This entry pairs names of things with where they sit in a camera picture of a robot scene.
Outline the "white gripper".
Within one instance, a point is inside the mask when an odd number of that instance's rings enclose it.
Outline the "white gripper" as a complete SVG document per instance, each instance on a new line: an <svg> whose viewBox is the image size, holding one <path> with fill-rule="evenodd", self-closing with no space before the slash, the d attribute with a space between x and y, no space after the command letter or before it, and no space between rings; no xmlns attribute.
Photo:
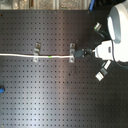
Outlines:
<svg viewBox="0 0 128 128"><path fill-rule="evenodd" d="M84 55L92 55L95 52L96 58L101 58L102 60L112 60L112 42L111 41L103 41L99 44L95 50L93 49L85 49Z"/></svg>

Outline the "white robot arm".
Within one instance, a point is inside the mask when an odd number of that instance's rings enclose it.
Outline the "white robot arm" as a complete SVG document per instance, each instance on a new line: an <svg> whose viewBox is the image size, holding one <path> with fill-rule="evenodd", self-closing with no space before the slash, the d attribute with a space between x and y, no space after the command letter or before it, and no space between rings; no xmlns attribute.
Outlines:
<svg viewBox="0 0 128 128"><path fill-rule="evenodd" d="M111 8L107 27L110 38L102 41L92 53L102 60L128 62L128 1Z"/></svg>

